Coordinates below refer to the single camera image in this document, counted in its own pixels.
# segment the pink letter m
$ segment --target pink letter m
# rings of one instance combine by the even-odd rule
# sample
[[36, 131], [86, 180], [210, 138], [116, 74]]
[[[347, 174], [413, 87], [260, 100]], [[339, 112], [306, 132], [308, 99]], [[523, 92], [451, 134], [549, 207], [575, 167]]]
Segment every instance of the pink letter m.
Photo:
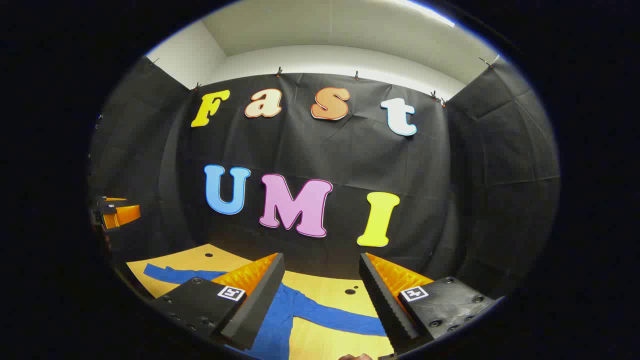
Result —
[[289, 230], [298, 215], [302, 214], [300, 225], [296, 226], [300, 234], [315, 238], [326, 235], [323, 227], [324, 202], [326, 196], [333, 190], [331, 183], [317, 179], [308, 180], [294, 200], [284, 177], [265, 174], [262, 176], [262, 182], [267, 190], [264, 198], [264, 215], [260, 218], [260, 224], [266, 227], [280, 226], [276, 219], [277, 209], [285, 229]]

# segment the blue letter u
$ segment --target blue letter u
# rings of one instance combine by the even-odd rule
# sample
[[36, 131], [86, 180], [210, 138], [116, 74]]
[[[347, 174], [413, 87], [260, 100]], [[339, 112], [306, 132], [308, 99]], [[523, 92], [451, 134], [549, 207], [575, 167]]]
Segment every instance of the blue letter u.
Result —
[[220, 178], [225, 173], [225, 168], [207, 165], [204, 167], [204, 173], [207, 174], [205, 192], [209, 206], [225, 215], [239, 213], [244, 207], [244, 181], [251, 175], [251, 171], [243, 167], [233, 167], [229, 170], [229, 174], [234, 177], [234, 198], [231, 202], [224, 202], [220, 198]]

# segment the white wall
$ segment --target white wall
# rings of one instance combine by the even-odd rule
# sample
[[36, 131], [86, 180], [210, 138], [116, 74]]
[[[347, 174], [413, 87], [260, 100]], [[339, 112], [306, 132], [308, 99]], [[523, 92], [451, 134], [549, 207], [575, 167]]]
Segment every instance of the white wall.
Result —
[[201, 83], [241, 78], [244, 76], [308, 72], [337, 74], [382, 81], [418, 90], [425, 94], [436, 91], [437, 97], [449, 100], [465, 85], [430, 67], [405, 58], [356, 47], [333, 45], [294, 45], [272, 47], [227, 57]]
[[180, 30], [147, 54], [151, 61], [189, 89], [196, 83], [207, 84], [227, 55], [216, 39], [196, 21]]

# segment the blue garment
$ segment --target blue garment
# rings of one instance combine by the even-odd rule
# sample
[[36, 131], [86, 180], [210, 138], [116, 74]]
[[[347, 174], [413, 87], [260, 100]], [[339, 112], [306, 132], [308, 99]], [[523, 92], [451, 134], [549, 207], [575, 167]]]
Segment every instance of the blue garment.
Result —
[[[145, 275], [172, 284], [182, 284], [196, 276], [211, 281], [225, 273], [174, 270], [169, 266], [163, 269], [151, 264], [147, 264], [145, 268]], [[387, 335], [378, 318], [322, 306], [300, 291], [281, 283], [253, 342], [253, 347], [246, 351], [229, 348], [260, 360], [289, 360], [289, 336], [293, 328], [294, 316], [330, 329], [363, 335]]]

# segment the wooden table surface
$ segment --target wooden table surface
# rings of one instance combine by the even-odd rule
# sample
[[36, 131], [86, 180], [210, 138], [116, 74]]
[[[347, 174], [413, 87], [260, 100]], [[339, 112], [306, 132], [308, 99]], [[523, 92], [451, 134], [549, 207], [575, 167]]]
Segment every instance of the wooden table surface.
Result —
[[[207, 257], [205, 254], [212, 254], [213, 257]], [[178, 285], [146, 276], [143, 272], [147, 264], [161, 268], [170, 266], [174, 270], [228, 272], [250, 262], [248, 259], [207, 244], [160, 258], [133, 261], [128, 265], [140, 283], [153, 296], [160, 297]], [[332, 279], [285, 271], [282, 283], [302, 292], [320, 305], [378, 317], [361, 280]], [[346, 289], [354, 289], [355, 286], [358, 286], [355, 294], [348, 295], [344, 292]], [[301, 318], [293, 318], [293, 329], [289, 338], [289, 359], [291, 360], [338, 360], [346, 354], [359, 356], [362, 353], [377, 359], [379, 356], [393, 352], [387, 337], [333, 330]]]

